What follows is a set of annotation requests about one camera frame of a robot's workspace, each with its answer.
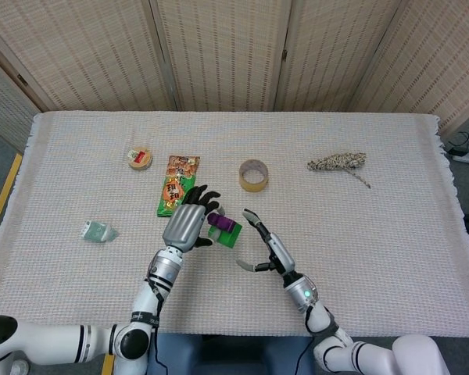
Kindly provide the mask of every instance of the woven panel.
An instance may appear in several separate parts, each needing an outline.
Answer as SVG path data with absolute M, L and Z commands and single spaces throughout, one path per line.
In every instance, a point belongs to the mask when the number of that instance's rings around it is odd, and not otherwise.
M 33 116 L 40 111 L 0 69 L 0 136 L 22 152 Z
M 160 318 L 164 332 L 306 334 L 279 275 L 235 263 L 269 255 L 242 217 L 246 207 L 279 234 L 351 334 L 469 336 L 469 237 L 436 127 L 434 116 L 410 114 L 37 116 L 0 228 L 0 313 L 42 323 L 128 321 L 163 247 L 168 219 L 156 207 L 168 155 L 198 155 L 197 183 L 219 191 L 243 229 L 233 249 L 184 254 Z M 128 166 L 133 145 L 152 149 L 146 171 Z M 403 153 L 392 152 L 399 145 Z M 306 169 L 311 159 L 346 151 L 367 153 L 357 173 L 371 189 L 343 171 Z M 238 185 L 249 158 L 270 171 L 257 194 Z M 84 241 L 88 219 L 111 223 L 120 236 Z
M 347 108 L 399 0 L 305 1 L 292 17 L 277 109 Z
M 0 0 L 0 35 L 58 109 L 172 109 L 139 1 Z
M 449 134 L 469 116 L 469 0 L 409 1 L 390 28 L 350 109 L 434 113 Z
M 272 110 L 290 2 L 158 5 L 184 110 Z

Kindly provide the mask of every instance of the gray floor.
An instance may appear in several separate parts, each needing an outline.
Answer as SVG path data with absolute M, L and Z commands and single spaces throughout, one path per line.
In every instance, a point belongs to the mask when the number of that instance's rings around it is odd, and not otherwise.
M 462 130 L 469 132 L 469 120 Z M 460 143 L 458 136 L 453 137 L 451 141 Z M 9 167 L 13 161 L 14 155 L 14 150 L 0 140 L 0 191 L 6 175 L 9 172 Z M 462 205 L 464 213 L 469 214 L 469 165 L 450 161 L 450 169 L 455 176 L 454 184 L 458 190 L 460 204 Z M 390 347 L 395 338 L 366 337 L 364 340 L 372 344 Z M 442 351 L 450 372 L 457 375 L 469 375 L 469 338 L 436 337 L 435 340 Z M 54 373 L 66 375 L 99 374 L 102 368 L 102 360 L 103 358 L 99 357 L 90 363 L 81 365 L 32 366 L 30 373 L 33 375 Z

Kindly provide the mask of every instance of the green block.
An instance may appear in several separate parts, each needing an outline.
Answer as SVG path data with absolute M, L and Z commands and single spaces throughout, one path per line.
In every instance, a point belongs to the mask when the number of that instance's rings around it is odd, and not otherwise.
M 228 233 L 227 231 L 221 230 L 217 227 L 211 226 L 209 229 L 209 237 L 215 242 L 219 242 L 221 245 L 233 248 L 241 231 L 242 226 L 238 223 L 236 223 L 231 233 Z

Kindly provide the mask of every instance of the masking tape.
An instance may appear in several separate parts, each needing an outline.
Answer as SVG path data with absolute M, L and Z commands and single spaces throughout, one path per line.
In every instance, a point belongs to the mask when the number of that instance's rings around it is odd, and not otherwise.
M 263 180 L 256 184 L 252 184 L 248 182 L 243 176 L 248 170 L 257 170 L 258 172 L 261 172 L 264 177 Z M 261 191 L 266 187 L 268 179 L 269 179 L 269 170 L 267 169 L 266 164 L 264 164 L 260 160 L 250 159 L 250 160 L 243 162 L 243 164 L 240 165 L 240 185 L 245 190 L 251 193 L 256 193 L 258 191 Z
M 145 170 L 151 165 L 153 159 L 151 151 L 146 147 L 132 148 L 127 157 L 129 158 L 128 165 L 134 170 Z

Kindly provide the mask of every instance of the green snack bag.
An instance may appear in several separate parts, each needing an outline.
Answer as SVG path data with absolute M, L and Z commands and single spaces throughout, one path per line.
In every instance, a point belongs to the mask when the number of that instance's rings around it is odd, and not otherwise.
M 172 216 L 189 189 L 195 186 L 199 156 L 170 156 L 156 214 Z
M 84 229 L 81 231 L 81 237 L 93 242 L 106 242 L 112 241 L 118 237 L 118 232 L 109 224 L 87 220 Z

